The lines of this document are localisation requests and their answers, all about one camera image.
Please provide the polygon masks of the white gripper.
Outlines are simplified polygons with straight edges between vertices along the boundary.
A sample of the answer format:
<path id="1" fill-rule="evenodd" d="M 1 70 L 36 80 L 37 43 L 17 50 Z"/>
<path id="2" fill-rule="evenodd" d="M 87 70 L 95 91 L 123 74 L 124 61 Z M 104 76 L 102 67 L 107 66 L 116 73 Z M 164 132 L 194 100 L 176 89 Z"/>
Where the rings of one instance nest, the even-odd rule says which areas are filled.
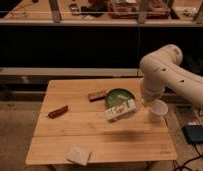
<path id="1" fill-rule="evenodd" d="M 158 122 L 161 119 L 161 115 L 165 115 L 168 112 L 166 103 L 159 99 L 161 93 L 150 92 L 144 87 L 141 87 L 140 91 L 142 99 L 135 104 L 135 112 L 139 112 L 144 105 L 148 108 L 148 120 L 150 122 Z"/>

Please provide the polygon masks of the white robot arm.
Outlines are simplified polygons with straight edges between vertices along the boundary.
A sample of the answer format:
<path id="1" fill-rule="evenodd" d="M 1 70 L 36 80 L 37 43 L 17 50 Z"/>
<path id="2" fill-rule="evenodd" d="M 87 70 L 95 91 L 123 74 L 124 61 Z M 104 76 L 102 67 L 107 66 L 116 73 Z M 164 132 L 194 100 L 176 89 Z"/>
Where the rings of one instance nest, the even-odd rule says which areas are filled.
<path id="1" fill-rule="evenodd" d="M 168 87 L 203 109 L 203 77 L 180 67 L 182 60 L 182 50 L 174 44 L 165 45 L 140 60 L 143 73 L 140 92 L 145 107 L 152 106 Z"/>

